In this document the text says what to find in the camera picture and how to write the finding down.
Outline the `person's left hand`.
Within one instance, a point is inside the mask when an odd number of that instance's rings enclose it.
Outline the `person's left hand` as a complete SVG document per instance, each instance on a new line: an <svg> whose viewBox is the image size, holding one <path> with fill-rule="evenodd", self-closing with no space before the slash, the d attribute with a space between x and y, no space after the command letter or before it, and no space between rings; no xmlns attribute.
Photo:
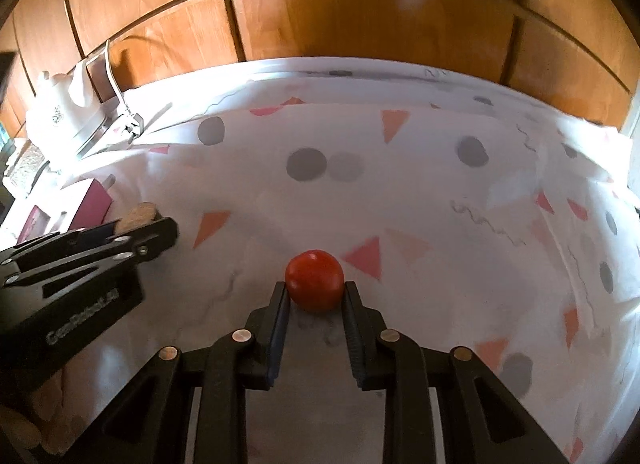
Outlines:
<svg viewBox="0 0 640 464"><path fill-rule="evenodd" d="M88 426L65 409L66 368L17 401L1 406L1 462L37 463L35 453L63 456Z"/></svg>

